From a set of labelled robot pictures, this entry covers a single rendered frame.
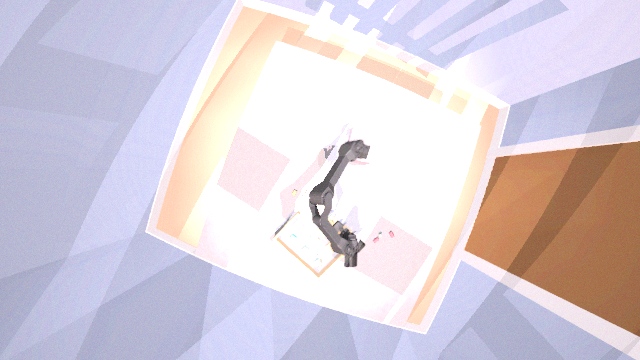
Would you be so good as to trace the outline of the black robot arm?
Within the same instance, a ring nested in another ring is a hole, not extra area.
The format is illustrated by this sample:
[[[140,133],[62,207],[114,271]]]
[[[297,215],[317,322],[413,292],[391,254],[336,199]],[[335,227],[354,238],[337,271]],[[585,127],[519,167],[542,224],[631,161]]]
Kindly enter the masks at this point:
[[[334,187],[344,172],[349,162],[354,162],[357,158],[366,159],[370,146],[365,145],[363,140],[349,140],[342,143],[338,150],[338,158],[329,170],[324,180],[316,185],[309,193],[309,208],[312,214],[312,223],[318,227],[329,240],[330,247],[334,252],[344,255],[344,267],[356,267],[358,264],[358,241],[356,234],[349,234],[344,239],[334,226],[328,221],[328,216],[332,210],[332,199],[334,197]],[[365,158],[366,157],[366,158]],[[317,205],[323,205],[324,211],[319,214]]]

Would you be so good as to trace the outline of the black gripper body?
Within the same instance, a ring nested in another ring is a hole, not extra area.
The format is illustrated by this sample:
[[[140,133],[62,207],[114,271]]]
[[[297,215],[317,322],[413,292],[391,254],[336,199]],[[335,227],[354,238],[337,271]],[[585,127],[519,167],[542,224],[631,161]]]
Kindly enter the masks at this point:
[[[337,221],[333,226],[334,226],[334,228],[337,230],[337,232],[338,232],[338,233],[339,233],[339,231],[341,232],[340,236],[342,236],[344,239],[346,239],[346,237],[347,237],[349,234],[352,234],[352,233],[350,232],[350,230],[348,230],[348,231],[347,231],[347,230],[345,230],[345,229],[343,228],[343,227],[344,227],[344,224],[342,224],[340,221]],[[342,229],[343,229],[343,230],[342,230]],[[365,242],[363,242],[362,240],[359,240],[359,241],[358,241],[358,248],[356,249],[356,252],[357,252],[357,253],[360,253],[360,252],[364,249],[364,247],[365,247],[365,246],[366,246]]]

